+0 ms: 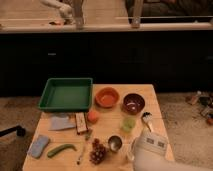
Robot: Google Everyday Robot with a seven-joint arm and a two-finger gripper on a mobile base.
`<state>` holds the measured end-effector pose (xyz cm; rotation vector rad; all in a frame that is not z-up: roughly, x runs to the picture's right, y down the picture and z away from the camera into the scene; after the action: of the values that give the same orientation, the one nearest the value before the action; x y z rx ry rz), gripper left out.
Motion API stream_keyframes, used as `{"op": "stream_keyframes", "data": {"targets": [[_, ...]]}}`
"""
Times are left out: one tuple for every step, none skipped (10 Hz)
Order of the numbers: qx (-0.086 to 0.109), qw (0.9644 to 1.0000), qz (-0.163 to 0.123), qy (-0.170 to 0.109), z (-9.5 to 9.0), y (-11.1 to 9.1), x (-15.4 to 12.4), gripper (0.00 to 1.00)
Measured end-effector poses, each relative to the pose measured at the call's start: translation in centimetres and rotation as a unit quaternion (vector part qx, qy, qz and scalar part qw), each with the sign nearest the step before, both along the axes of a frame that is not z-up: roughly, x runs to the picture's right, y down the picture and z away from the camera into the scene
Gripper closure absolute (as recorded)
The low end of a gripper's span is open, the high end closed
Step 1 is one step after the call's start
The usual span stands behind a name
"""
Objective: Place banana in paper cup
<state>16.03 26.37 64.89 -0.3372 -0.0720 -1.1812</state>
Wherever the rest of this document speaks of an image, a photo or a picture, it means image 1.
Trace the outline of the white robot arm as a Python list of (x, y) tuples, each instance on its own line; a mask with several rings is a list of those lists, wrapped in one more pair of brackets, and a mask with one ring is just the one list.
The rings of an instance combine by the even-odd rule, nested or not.
[(127, 151), (133, 171), (213, 171), (213, 169), (181, 164), (166, 159), (168, 141), (155, 132), (142, 131)]

